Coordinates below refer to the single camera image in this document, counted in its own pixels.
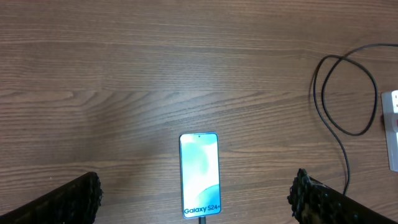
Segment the blue Samsung Galaxy smartphone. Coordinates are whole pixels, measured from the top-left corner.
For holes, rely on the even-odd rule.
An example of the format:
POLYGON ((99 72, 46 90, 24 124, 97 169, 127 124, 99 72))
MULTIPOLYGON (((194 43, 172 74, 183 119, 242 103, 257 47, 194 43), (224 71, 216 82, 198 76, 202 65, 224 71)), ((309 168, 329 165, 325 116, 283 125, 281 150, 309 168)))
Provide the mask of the blue Samsung Galaxy smartphone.
POLYGON ((182 214, 186 219, 221 212, 219 138, 216 133, 186 133, 179 137, 182 214))

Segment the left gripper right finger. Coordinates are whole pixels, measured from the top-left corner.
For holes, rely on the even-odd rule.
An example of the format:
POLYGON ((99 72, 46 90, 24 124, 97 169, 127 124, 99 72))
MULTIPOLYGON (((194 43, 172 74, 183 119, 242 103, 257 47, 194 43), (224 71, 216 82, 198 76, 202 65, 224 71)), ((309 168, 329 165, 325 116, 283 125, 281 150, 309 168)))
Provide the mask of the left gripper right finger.
POLYGON ((299 169, 287 200, 300 224, 397 224, 299 169))

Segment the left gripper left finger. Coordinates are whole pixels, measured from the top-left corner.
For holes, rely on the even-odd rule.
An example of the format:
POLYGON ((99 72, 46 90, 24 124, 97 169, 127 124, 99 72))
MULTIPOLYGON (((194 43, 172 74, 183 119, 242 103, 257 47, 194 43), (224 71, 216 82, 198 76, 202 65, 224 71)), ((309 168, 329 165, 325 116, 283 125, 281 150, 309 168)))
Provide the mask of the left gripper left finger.
POLYGON ((92 224, 101 206, 102 196, 97 173, 88 172, 1 215, 1 224, 92 224))

